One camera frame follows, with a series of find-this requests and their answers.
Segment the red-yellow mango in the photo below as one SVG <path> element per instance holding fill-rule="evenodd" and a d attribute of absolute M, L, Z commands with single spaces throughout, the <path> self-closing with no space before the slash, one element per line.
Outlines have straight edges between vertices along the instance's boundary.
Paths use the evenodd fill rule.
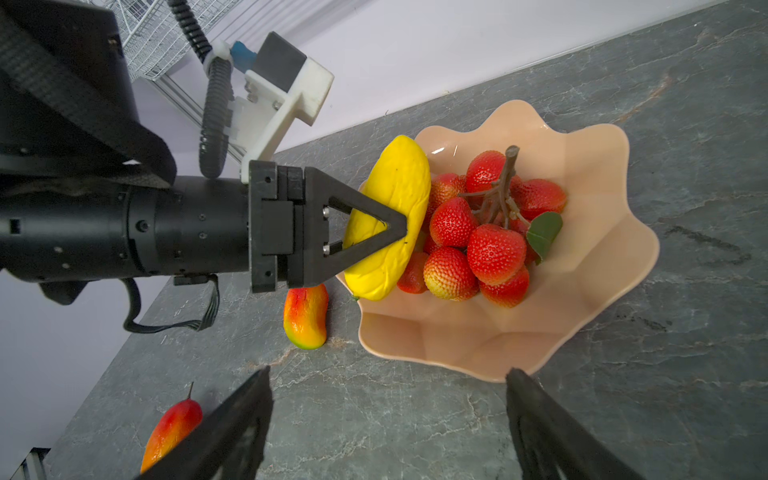
<path fill-rule="evenodd" d="M 290 289 L 286 295 L 283 327 L 298 348 L 314 350 L 327 340 L 326 315 L 329 296 L 324 284 Z"/>
<path fill-rule="evenodd" d="M 141 474 L 166 456 L 202 422 L 202 408 L 191 398 L 193 387 L 194 384 L 191 384 L 187 398 L 167 410 L 154 428 L 145 447 Z"/>

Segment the pink scalloped fruit bowl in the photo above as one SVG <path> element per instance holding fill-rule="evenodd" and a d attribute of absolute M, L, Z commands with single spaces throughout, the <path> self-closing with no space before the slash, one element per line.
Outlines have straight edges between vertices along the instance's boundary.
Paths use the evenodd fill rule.
<path fill-rule="evenodd" d="M 358 187 L 410 220 L 341 275 L 362 346 L 492 382 L 540 369 L 658 259 L 629 207 L 629 152 L 618 126 L 560 133 L 521 100 L 469 132 L 375 144 Z"/>

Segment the camera right gripper right finger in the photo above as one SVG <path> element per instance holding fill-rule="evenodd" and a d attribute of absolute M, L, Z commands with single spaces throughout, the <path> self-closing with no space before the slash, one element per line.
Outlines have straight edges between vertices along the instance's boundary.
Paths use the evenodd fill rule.
<path fill-rule="evenodd" d="M 639 479 L 524 371 L 506 375 L 509 427 L 524 479 Z"/>

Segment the red strawberry bunch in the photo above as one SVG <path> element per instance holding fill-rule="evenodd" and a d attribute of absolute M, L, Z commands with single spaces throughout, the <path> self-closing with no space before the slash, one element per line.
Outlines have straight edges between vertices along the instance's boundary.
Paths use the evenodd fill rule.
<path fill-rule="evenodd" d="M 465 174 L 433 178 L 422 247 L 397 282 L 407 294 L 450 301 L 476 295 L 514 308 L 527 295 L 531 266 L 559 235 L 566 191 L 546 179 L 522 179 L 520 149 L 478 154 Z"/>

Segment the camera right gripper left finger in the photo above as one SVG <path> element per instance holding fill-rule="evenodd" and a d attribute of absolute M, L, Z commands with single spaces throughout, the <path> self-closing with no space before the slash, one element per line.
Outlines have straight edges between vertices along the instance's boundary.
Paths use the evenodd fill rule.
<path fill-rule="evenodd" d="M 270 368 L 258 370 L 141 479 L 254 479 L 273 412 Z"/>

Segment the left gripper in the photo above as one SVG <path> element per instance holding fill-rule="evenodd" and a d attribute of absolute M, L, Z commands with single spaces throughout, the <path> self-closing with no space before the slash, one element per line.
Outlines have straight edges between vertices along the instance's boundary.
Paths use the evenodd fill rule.
<path fill-rule="evenodd" d="M 319 285 L 405 238 L 407 217 L 323 171 L 248 164 L 251 291 Z M 346 216 L 348 240 L 333 242 L 328 211 Z"/>

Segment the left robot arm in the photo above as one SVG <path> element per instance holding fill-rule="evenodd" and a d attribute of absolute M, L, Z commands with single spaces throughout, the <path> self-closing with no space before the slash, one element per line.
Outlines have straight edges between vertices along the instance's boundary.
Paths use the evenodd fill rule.
<path fill-rule="evenodd" d="M 164 1 L 208 79 L 199 168 L 181 176 L 137 117 L 115 14 L 78 1 L 1 5 L 1 267 L 60 304 L 90 283 L 247 272 L 256 292 L 314 286 L 406 235 L 398 208 L 272 161 L 312 124 L 332 75 L 276 33 L 208 39 Z"/>

